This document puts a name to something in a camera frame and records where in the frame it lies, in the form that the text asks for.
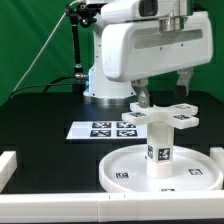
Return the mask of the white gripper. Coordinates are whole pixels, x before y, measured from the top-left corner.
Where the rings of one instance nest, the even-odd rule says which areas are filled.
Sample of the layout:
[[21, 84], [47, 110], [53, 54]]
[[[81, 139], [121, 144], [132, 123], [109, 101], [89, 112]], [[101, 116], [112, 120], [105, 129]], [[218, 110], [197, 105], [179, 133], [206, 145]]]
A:
[[212, 29], [206, 11], [188, 17], [179, 31], [161, 32], [159, 22], [151, 20], [110, 24], [102, 33], [104, 74], [112, 81], [132, 81], [141, 108], [150, 106], [147, 77], [178, 70], [175, 95], [186, 97], [193, 75], [189, 67], [209, 63], [212, 55]]

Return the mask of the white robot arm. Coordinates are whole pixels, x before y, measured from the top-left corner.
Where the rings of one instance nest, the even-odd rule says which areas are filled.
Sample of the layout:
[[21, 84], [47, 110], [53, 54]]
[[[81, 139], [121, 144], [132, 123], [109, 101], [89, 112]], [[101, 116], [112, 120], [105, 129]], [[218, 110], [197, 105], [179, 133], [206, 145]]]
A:
[[186, 96], [193, 68], [211, 61], [208, 13], [192, 0], [86, 0], [93, 24], [94, 64], [89, 71], [90, 101], [121, 104], [149, 100], [150, 77], [175, 72], [176, 93]]

